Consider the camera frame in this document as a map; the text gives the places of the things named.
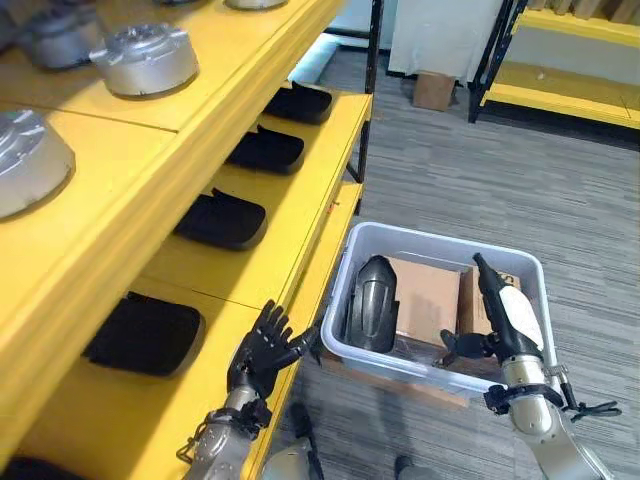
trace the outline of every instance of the yellow metal rack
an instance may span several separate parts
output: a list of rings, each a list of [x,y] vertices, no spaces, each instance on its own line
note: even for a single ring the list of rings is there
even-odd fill
[[[0,222],[0,470],[21,452],[89,478],[178,480],[175,450],[222,404],[229,361],[262,304],[287,306],[294,332],[314,320],[362,194],[342,177],[372,95],[335,92],[317,127],[258,116],[341,4],[289,0],[239,12],[219,1],[99,2],[109,28],[168,22],[189,32],[199,76],[146,101],[112,96],[90,67],[46,73],[19,51],[0,56],[0,107],[42,113],[77,165],[56,197]],[[258,122],[305,140],[299,172],[222,166]],[[265,207],[257,247],[228,252],[170,235],[212,186]],[[80,358],[129,289],[204,315],[206,341],[184,375],[150,379]],[[279,376],[274,421],[243,478],[259,472],[296,368]]]
[[[505,0],[471,84],[469,121],[475,122],[487,101],[597,120],[640,129],[640,86],[552,68],[503,62],[512,36],[520,27],[550,30],[614,43],[637,50],[640,26],[613,23],[598,14],[588,20],[551,9],[525,8],[526,0]]]

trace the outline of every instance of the gray carpet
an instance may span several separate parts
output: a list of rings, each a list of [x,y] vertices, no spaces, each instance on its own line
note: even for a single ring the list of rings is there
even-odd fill
[[[361,90],[365,58],[339,51],[322,83]],[[377,89],[360,219],[537,256],[558,357],[578,399],[613,399],[624,410],[583,420],[577,433],[616,478],[640,478],[637,148],[614,138],[621,131],[603,135],[598,127],[591,136],[588,125],[557,116],[551,121],[562,128],[548,131],[544,122],[528,124],[526,111],[470,125],[463,89],[446,113],[414,109],[411,81],[381,72]],[[291,400],[309,408],[327,480],[392,479],[399,453],[431,468],[434,479],[542,478],[508,419],[480,401],[463,411],[427,406],[321,370],[311,359]],[[274,449],[291,440],[290,427],[284,418]]]

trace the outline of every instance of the gray plastic bin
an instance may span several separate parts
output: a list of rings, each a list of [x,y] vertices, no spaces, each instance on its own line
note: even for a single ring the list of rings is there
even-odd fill
[[[532,255],[484,243],[432,235],[380,223],[360,223],[351,230],[342,256],[329,306],[322,324],[322,341],[352,369],[408,383],[440,387],[456,395],[475,397],[492,382],[432,367],[431,364],[370,352],[342,343],[347,301],[354,276],[372,255],[387,255],[447,270],[464,271],[480,252],[492,267],[520,277],[521,288],[533,305],[545,341],[547,366],[555,365],[556,352],[540,262]]]

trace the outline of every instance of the cardboard box on floor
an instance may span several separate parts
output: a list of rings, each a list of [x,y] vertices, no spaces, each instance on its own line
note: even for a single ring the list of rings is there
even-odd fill
[[[456,79],[442,73],[420,72],[413,90],[413,106],[444,112],[449,108]]]

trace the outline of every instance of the robotic arm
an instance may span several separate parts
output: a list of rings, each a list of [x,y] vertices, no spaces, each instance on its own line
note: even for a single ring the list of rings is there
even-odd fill
[[[498,415],[509,414],[518,436],[531,448],[541,470],[550,480],[613,479],[600,459],[574,436],[571,422],[587,416],[614,416],[622,413],[616,402],[597,407],[576,404],[567,370],[562,366],[545,369],[544,341],[529,300],[507,285],[500,275],[476,253],[480,270],[479,286],[493,333],[460,337],[443,331],[449,350],[470,358],[496,355],[508,385],[495,385],[485,393],[487,407]],[[551,388],[546,377],[558,377],[562,396]],[[571,419],[568,410],[578,413]]]
[[[269,426],[267,398],[278,372],[302,357],[317,338],[312,327],[289,341],[292,329],[282,307],[269,300],[242,340],[227,372],[224,407],[209,412],[177,452],[191,467],[186,480],[237,480],[251,442]]]

